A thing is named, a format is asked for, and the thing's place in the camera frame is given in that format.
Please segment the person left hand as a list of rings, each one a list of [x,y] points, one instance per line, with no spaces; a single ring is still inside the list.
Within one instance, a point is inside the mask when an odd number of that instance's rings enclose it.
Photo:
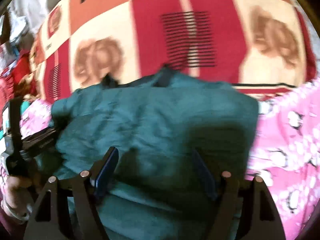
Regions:
[[[34,172],[30,177],[7,176],[2,200],[2,209],[15,223],[23,224],[29,212],[28,203],[32,201],[28,188],[35,186],[36,192],[42,190],[41,175]]]

